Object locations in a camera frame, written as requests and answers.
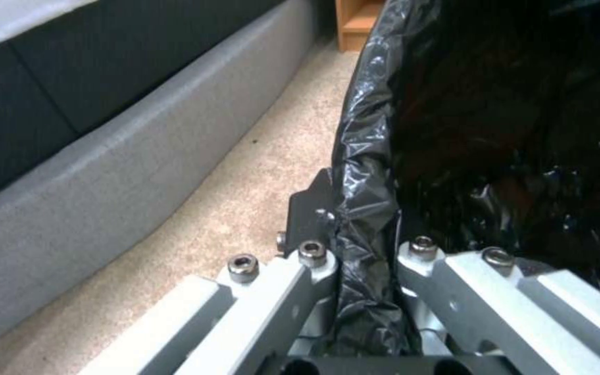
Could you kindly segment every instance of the mattress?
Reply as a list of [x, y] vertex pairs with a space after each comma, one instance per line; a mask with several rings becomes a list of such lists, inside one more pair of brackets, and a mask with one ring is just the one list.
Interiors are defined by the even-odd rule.
[[280, 2], [2, 2], [0, 189]]

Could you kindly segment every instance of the plastic bag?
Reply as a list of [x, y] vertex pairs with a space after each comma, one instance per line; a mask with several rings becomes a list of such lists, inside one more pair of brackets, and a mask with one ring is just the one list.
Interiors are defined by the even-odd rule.
[[400, 210], [447, 252], [500, 245], [600, 288], [600, 1], [386, 2], [337, 133], [330, 352], [418, 352]]

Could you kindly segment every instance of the wooden furniture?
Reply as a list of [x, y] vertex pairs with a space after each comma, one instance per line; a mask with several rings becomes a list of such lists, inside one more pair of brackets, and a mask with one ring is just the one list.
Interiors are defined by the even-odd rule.
[[337, 39], [341, 51], [359, 51], [365, 45], [385, 0], [335, 0]]

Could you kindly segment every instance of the gray fabric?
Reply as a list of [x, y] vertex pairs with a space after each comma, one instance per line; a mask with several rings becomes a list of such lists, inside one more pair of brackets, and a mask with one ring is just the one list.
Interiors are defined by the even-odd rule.
[[295, 73], [319, 1], [270, 10], [0, 193], [0, 334], [182, 204]]

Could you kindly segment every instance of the bolt head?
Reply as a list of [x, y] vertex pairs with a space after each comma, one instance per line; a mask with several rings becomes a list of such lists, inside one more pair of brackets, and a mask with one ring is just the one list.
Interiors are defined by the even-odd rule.
[[252, 254], [237, 254], [228, 259], [228, 273], [236, 283], [250, 283], [259, 275], [258, 259]]
[[318, 241], [305, 241], [298, 247], [298, 259], [300, 263], [309, 267], [316, 268], [326, 264], [326, 247]]
[[490, 246], [483, 249], [483, 260], [490, 264], [503, 276], [508, 276], [515, 265], [515, 257], [508, 254], [504, 249], [497, 246]]
[[423, 260], [432, 260], [436, 257], [438, 247], [430, 237], [419, 235], [411, 243], [410, 251]]
[[286, 232], [277, 232], [277, 251], [283, 253], [286, 250]]

